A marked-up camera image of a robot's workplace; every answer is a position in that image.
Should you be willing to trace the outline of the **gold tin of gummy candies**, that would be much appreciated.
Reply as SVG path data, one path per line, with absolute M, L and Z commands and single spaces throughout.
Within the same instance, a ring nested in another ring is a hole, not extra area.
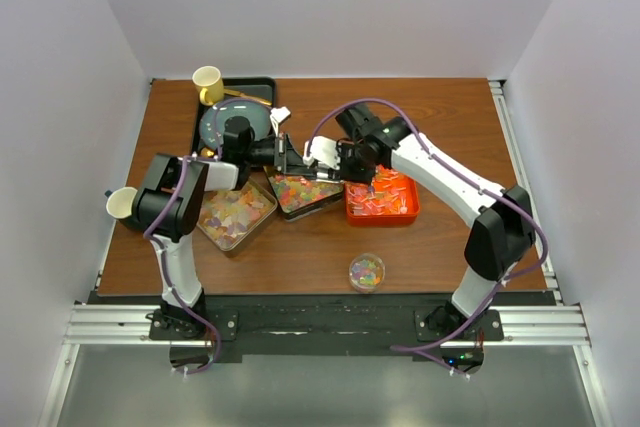
M 294 221 L 343 200 L 340 183 L 285 176 L 274 167 L 265 167 L 265 175 L 285 220 Z

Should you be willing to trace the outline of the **orange box of lollipops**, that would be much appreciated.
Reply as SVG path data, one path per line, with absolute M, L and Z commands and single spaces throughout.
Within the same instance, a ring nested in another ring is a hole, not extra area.
M 369 185 L 345 184 L 347 222 L 356 227 L 400 227 L 412 224 L 420 212 L 414 180 L 383 166 Z

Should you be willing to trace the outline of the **silver tin of popsicle candies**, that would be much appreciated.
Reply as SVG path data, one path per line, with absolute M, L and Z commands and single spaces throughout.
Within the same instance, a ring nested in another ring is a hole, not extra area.
M 276 199 L 250 179 L 240 190 L 204 194 L 197 227 L 226 256 L 237 255 L 276 213 Z

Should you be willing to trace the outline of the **clear plastic jar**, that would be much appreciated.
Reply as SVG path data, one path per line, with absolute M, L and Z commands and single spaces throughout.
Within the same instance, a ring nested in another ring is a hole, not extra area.
M 385 264 L 380 257 L 363 253 L 355 257 L 348 270 L 351 286 L 360 293 L 373 293 L 385 279 Z

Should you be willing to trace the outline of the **metal candy scoop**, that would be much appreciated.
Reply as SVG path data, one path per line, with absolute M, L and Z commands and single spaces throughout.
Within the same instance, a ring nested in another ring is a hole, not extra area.
M 328 183 L 341 183 L 343 181 L 338 170 L 322 167 L 315 169 L 315 179 L 319 182 Z

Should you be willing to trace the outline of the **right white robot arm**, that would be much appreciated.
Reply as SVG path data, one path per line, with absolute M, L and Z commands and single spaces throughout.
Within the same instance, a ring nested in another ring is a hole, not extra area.
M 447 204 L 470 228 L 466 271 L 449 301 L 427 317 L 440 335 L 469 339 L 481 327 L 497 286 L 536 242 L 529 193 L 490 182 L 438 149 L 405 114 L 383 122 L 366 103 L 353 102 L 336 115 L 355 166 L 383 166 L 420 184 Z

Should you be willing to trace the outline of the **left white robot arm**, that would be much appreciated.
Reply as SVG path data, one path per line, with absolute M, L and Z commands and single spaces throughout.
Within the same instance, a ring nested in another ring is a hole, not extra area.
M 326 178 L 318 162 L 298 154 L 279 131 L 289 116 L 285 107 L 272 110 L 268 135 L 257 140 L 247 115 L 232 115 L 216 129 L 215 153 L 208 159 L 155 155 L 142 185 L 125 203 L 124 217 L 153 245 L 163 283 L 162 304 L 178 308 L 171 325 L 185 339 L 200 337 L 207 327 L 207 315 L 198 309 L 204 290 L 192 247 L 205 194 L 241 190 L 254 167 L 273 167 L 309 180 Z

